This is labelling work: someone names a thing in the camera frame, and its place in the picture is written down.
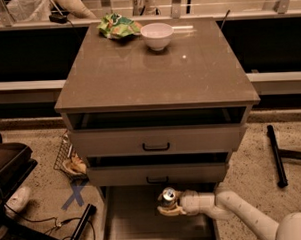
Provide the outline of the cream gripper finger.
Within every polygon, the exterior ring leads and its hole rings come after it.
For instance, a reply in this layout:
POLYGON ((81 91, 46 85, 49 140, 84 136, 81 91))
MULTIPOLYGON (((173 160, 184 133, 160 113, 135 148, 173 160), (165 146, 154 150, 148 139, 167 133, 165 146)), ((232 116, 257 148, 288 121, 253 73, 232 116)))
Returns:
POLYGON ((178 206, 171 206, 171 207, 161 207, 158 206, 157 210, 164 216, 179 216, 181 211, 178 206))

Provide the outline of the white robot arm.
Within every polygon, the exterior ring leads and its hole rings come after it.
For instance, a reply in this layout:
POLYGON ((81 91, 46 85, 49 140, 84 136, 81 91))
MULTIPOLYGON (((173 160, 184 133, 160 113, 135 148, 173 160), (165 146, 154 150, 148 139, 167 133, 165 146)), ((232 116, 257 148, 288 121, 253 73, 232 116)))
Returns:
POLYGON ((221 187, 209 193, 167 187, 158 201, 157 209, 162 215, 205 214, 209 218, 227 220, 234 214, 260 240, 301 240, 301 213, 288 214, 277 223, 237 193, 221 187))

